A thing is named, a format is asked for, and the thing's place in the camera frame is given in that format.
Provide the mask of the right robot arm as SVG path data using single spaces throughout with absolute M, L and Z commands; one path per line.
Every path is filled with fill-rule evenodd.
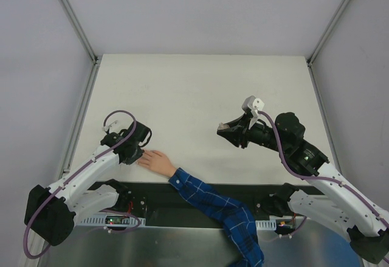
M 291 211 L 314 220 L 343 237 L 362 259 L 378 265 L 387 262 L 388 211 L 379 207 L 353 186 L 330 163 L 328 157 L 304 139 L 305 127 L 292 113 L 281 113 L 268 120 L 255 120 L 251 113 L 220 123 L 217 135 L 238 148 L 250 143 L 276 151 L 285 169 L 322 192 L 319 200 L 303 190 L 285 184 L 282 191 L 262 203 L 269 215 Z

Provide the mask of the person's hand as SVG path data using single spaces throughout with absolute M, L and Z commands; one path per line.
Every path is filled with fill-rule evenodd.
M 145 150 L 137 165 L 167 178 L 171 178 L 177 170 L 165 154 L 155 150 Z

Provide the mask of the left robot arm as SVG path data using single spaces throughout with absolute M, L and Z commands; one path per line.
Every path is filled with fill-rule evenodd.
M 120 164 L 131 165 L 143 154 L 152 131 L 140 122 L 116 132 L 106 131 L 100 145 L 79 168 L 47 187 L 35 186 L 29 193 L 24 223 L 49 245 L 58 246 L 74 227 L 101 210 L 127 213 L 133 196 L 115 179 L 90 188 Z

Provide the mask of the blue plaid sleeve forearm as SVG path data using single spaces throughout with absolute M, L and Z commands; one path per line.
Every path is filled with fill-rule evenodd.
M 168 182 L 181 198 L 217 221 L 237 247 L 241 259 L 232 266 L 263 266 L 264 253 L 258 244 L 256 221 L 242 202 L 218 193 L 210 184 L 178 168 Z

